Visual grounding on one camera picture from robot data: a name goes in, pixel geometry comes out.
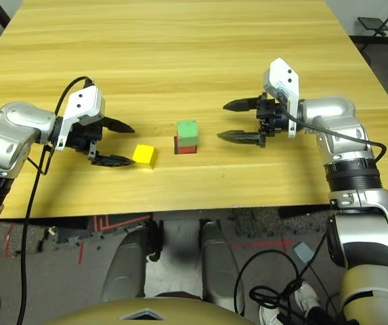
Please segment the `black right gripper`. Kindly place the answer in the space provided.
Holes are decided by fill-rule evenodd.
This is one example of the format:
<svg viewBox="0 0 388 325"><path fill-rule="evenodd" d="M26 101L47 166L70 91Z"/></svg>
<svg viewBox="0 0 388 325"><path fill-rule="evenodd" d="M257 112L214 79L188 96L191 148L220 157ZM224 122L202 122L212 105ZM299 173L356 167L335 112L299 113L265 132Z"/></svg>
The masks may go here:
<svg viewBox="0 0 388 325"><path fill-rule="evenodd" d="M280 104L275 99L268 99L266 93L258 98L242 98L232 100L223 106L224 110L232 112L256 111L259 121L258 132L246 132L243 130L229 130L218 133L218 138L235 144L258 144L264 148L267 137L274 137L276 133L288 131L288 119L282 113Z"/></svg>

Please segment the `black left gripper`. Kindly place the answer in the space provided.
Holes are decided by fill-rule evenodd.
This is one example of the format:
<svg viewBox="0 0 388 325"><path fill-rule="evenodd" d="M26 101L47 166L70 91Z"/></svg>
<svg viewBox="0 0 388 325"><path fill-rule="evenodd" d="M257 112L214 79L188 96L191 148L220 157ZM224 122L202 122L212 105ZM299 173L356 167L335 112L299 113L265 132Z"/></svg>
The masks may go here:
<svg viewBox="0 0 388 325"><path fill-rule="evenodd" d="M135 132L128 124L109 117L104 118L104 127L117 133ZM98 154L97 142L102 139L102 133L103 125L101 122L88 125L75 123L69 131L66 146L86 154L88 159L93 159L91 164L95 166L124 167L132 165L134 161L124 156L102 156Z"/></svg>

